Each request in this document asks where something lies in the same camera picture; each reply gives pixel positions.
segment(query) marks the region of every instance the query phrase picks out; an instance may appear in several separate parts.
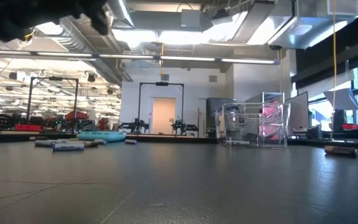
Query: doorway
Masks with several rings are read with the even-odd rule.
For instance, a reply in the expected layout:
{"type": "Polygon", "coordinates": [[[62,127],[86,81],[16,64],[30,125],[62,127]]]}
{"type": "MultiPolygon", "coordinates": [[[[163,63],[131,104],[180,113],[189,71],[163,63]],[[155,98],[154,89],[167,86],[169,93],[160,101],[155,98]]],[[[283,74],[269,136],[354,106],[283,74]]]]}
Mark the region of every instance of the doorway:
{"type": "Polygon", "coordinates": [[[173,134],[171,124],[175,122],[175,98],[154,98],[153,134],[173,134]]]}

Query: light fixture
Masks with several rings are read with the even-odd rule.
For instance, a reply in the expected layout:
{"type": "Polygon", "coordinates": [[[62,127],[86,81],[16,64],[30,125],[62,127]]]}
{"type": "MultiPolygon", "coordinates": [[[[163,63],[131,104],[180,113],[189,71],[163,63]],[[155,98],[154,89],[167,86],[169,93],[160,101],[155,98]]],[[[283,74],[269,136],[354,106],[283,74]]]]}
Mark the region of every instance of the light fixture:
{"type": "Polygon", "coordinates": [[[208,57],[181,57],[181,56],[161,56],[161,60],[194,60],[199,62],[213,62],[215,58],[208,57]]]}
{"type": "Polygon", "coordinates": [[[0,50],[0,55],[30,55],[31,52],[20,50],[0,50]]]}
{"type": "Polygon", "coordinates": [[[207,43],[208,39],[202,32],[163,31],[159,41],[164,44],[185,45],[207,43]]]}
{"type": "Polygon", "coordinates": [[[276,61],[274,60],[254,60],[254,59],[236,59],[236,58],[222,58],[222,62],[254,63],[254,64],[267,64],[267,65],[273,65],[276,63],[276,61]]]}
{"type": "Polygon", "coordinates": [[[46,22],[44,24],[37,25],[36,28],[47,35],[60,35],[63,33],[63,28],[53,22],[46,22]]]}
{"type": "Polygon", "coordinates": [[[92,57],[91,54],[66,53],[66,52],[38,52],[40,56],[61,56],[61,57],[92,57]]]}
{"type": "Polygon", "coordinates": [[[107,94],[112,95],[113,93],[114,93],[114,89],[111,88],[111,87],[109,87],[109,88],[107,89],[107,94]]]}
{"type": "Polygon", "coordinates": [[[95,79],[95,77],[94,77],[94,74],[93,74],[93,73],[89,74],[89,75],[88,75],[88,82],[93,83],[93,82],[95,82],[95,81],[96,81],[96,79],[95,79]]]}
{"type": "Polygon", "coordinates": [[[279,38],[285,31],[287,31],[294,23],[296,23],[298,20],[297,17],[292,18],[290,21],[288,21],[288,23],[283,26],[275,35],[273,35],[273,37],[267,41],[268,44],[272,44],[273,42],[275,42],[277,40],[277,38],[279,38]]]}
{"type": "Polygon", "coordinates": [[[60,93],[60,89],[59,88],[55,88],[55,87],[52,87],[52,86],[48,86],[47,90],[49,92],[52,92],[52,93],[60,93]]]}
{"type": "Polygon", "coordinates": [[[150,59],[152,60],[154,56],[151,55],[114,55],[114,54],[101,54],[101,58],[121,58],[121,59],[150,59]]]}

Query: black metal frame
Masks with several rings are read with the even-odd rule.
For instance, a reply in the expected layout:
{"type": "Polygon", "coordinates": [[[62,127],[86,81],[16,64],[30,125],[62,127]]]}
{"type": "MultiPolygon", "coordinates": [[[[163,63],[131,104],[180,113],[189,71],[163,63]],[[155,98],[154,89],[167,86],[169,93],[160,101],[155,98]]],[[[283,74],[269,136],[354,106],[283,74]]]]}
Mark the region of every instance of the black metal frame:
{"type": "Polygon", "coordinates": [[[79,84],[79,79],[77,78],[62,78],[62,77],[49,77],[49,78],[40,78],[40,77],[31,77],[30,80],[30,92],[29,92],[29,102],[27,103],[27,120],[30,120],[30,109],[31,109],[31,96],[32,96],[32,89],[34,88],[33,86],[33,81],[37,79],[37,80],[45,80],[48,79],[50,81],[63,81],[63,80],[74,80],[75,81],[75,98],[74,98],[74,119],[77,118],[77,96],[78,96],[78,84],[79,84]]]}
{"type": "Polygon", "coordinates": [[[137,109],[137,119],[140,120],[140,102],[142,100],[142,85],[156,85],[156,86],[170,86],[170,85],[180,85],[182,87],[181,92],[181,119],[183,120],[183,103],[185,102],[185,84],[183,83],[164,83],[164,85],[158,85],[158,82],[149,83],[149,82],[141,82],[139,83],[139,105],[137,109]]]}

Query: yellow cable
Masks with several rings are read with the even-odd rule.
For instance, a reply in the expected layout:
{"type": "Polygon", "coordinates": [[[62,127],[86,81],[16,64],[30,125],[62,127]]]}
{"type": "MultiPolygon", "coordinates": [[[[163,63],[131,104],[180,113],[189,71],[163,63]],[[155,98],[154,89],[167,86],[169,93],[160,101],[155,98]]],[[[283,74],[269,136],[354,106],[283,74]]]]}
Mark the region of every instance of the yellow cable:
{"type": "MultiPolygon", "coordinates": [[[[335,97],[336,97],[336,74],[337,74],[337,66],[336,66],[336,30],[335,30],[335,10],[336,10],[336,0],[333,0],[333,18],[334,18],[334,99],[333,99],[333,112],[335,112],[335,97]]],[[[334,116],[333,116],[333,128],[331,128],[331,137],[330,140],[333,140],[334,135],[334,116]]]]}

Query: door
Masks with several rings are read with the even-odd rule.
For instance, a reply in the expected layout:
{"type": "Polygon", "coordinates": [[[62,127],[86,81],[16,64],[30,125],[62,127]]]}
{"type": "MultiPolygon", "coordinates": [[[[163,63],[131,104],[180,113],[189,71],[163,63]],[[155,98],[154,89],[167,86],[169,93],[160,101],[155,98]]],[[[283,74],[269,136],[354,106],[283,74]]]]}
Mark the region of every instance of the door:
{"type": "Polygon", "coordinates": [[[206,99],[198,99],[198,136],[199,138],[206,137],[206,99]]]}
{"type": "Polygon", "coordinates": [[[171,124],[175,122],[175,99],[154,98],[153,102],[153,134],[172,134],[171,124]]]}

